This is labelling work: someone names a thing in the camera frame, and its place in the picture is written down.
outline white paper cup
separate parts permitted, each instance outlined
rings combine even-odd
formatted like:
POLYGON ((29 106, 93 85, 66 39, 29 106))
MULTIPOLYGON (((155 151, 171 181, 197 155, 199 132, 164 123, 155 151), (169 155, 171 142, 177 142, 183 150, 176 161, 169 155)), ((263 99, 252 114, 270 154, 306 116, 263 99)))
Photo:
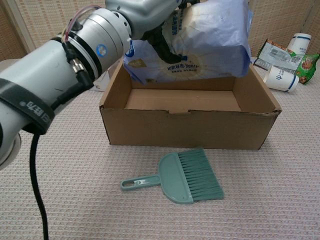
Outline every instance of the white paper cup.
POLYGON ((265 75, 263 81, 270 89, 291 92, 297 87, 299 77, 272 66, 265 75))
POLYGON ((296 33, 291 39, 288 49, 297 55, 305 55, 311 40, 311 35, 305 33, 296 33))

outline white plastic bag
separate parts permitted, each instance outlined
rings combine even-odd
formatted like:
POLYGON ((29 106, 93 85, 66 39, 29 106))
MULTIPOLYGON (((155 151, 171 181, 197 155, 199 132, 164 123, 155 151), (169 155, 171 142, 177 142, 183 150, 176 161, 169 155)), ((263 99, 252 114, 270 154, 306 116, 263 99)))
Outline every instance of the white plastic bag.
POLYGON ((242 77, 250 65, 251 20, 247 0, 208 0, 179 9, 164 23, 162 34, 171 52, 184 60, 165 63, 147 41, 135 40, 124 67, 143 84, 242 77))

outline logo sticker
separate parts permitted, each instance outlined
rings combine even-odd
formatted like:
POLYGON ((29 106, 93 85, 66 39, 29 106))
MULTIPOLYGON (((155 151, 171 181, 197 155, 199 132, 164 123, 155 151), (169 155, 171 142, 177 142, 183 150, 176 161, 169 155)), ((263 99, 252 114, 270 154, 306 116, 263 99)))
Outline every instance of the logo sticker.
POLYGON ((132 58, 135 55, 135 48, 132 40, 130 41, 130 49, 125 53, 128 58, 132 58))
POLYGON ((99 57, 105 57, 108 54, 107 47, 103 44, 99 44, 96 46, 96 54, 98 54, 99 57))

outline green brush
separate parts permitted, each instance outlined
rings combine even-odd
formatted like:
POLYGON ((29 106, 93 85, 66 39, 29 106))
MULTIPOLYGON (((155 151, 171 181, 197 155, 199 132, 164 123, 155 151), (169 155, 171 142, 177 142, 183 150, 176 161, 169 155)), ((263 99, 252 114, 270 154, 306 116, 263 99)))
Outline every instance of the green brush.
POLYGON ((161 185, 163 193, 177 204, 223 199, 224 192, 203 149, 173 152, 164 156, 158 174, 131 178, 121 183, 122 190, 161 185))

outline snack bag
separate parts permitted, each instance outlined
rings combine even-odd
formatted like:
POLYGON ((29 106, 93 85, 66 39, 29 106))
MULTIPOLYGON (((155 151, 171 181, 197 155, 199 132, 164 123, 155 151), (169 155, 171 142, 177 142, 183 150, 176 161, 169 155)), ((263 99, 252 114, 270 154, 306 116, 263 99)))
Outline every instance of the snack bag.
POLYGON ((293 51, 267 39, 259 51, 254 65, 265 70, 277 66, 291 74, 297 70, 304 55, 297 55, 293 51))
POLYGON ((299 77, 299 82, 306 84, 315 74, 316 64, 320 57, 320 53, 312 55, 304 55, 300 62, 296 75, 299 77))
POLYGON ((147 41, 134 40, 124 68, 143 84, 243 77, 251 60, 252 17, 247 0, 207 0, 176 10, 162 25, 162 34, 181 61, 166 63, 147 41))

